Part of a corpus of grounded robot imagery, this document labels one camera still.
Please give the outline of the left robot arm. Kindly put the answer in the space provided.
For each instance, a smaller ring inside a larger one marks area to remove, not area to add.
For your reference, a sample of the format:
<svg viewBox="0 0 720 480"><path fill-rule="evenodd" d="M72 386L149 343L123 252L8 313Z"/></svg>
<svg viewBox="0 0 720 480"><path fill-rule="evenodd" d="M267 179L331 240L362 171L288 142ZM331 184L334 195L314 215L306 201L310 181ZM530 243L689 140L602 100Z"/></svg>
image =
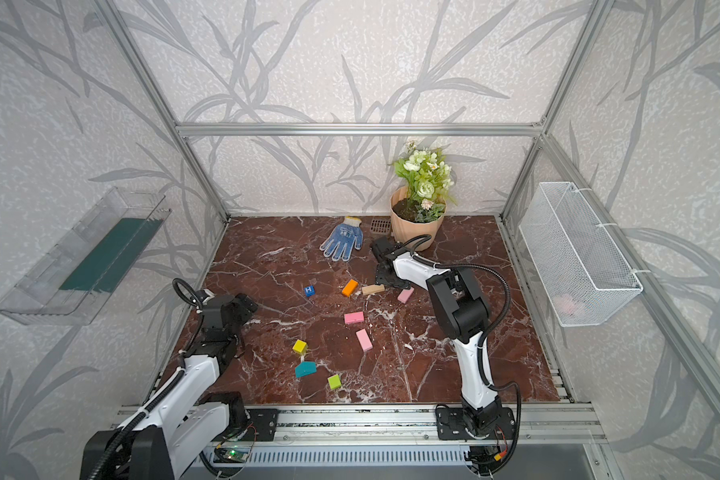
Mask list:
<svg viewBox="0 0 720 480"><path fill-rule="evenodd" d="M209 388L243 352L243 326L257 312L249 296L214 295L172 281L199 324L176 355L170 378L136 412L95 433L83 450L83 479L178 479L218 437L239 438L252 426L240 393Z"/></svg>

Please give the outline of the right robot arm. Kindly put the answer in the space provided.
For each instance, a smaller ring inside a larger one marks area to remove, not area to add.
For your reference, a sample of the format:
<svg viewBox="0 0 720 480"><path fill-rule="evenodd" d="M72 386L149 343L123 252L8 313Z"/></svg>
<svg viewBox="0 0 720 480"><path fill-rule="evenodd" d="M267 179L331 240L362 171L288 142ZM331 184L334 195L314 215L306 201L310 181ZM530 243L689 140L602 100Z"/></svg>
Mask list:
<svg viewBox="0 0 720 480"><path fill-rule="evenodd" d="M442 264L428 260L416 248L429 240L419 235L400 243L382 237L371 243L376 261L376 281L403 289L418 286L427 291L435 319L452 341L461 375L461 405L435 407L441 440L510 440L519 437L522 396L519 385L494 382L487 338L505 318L511 304L508 283L496 270L476 264ZM483 271L500 284L504 304L491 313L475 276Z"/></svg>

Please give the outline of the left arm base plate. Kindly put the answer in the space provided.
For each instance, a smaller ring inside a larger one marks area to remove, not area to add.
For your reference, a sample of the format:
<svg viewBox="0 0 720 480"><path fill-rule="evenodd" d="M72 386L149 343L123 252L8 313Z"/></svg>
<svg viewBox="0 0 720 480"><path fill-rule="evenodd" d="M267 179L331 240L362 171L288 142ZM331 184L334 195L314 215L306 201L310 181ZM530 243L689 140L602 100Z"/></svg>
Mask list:
<svg viewBox="0 0 720 480"><path fill-rule="evenodd" d="M273 442L278 425L280 410L277 408L251 408L248 415L246 430L239 438L243 442Z"/></svg>

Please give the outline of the natural wood block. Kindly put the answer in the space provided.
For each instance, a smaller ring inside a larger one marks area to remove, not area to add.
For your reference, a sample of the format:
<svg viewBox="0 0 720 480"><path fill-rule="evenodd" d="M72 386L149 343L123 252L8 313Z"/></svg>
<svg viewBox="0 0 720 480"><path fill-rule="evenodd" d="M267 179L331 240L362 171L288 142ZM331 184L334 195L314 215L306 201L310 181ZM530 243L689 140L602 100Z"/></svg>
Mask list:
<svg viewBox="0 0 720 480"><path fill-rule="evenodd" d="M384 285L377 285L377 284L367 285L362 288L362 294L368 296L368 295L381 293L384 290L385 290Z"/></svg>

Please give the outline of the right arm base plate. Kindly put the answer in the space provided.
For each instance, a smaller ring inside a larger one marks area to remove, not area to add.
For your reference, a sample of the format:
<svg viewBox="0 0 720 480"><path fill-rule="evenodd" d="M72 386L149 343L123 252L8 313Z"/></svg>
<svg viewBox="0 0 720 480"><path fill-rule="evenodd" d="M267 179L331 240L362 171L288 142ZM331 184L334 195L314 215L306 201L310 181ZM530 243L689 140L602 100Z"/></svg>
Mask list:
<svg viewBox="0 0 720 480"><path fill-rule="evenodd" d="M480 409L437 404L434 414L439 440L509 441L516 438L514 412L499 400Z"/></svg>

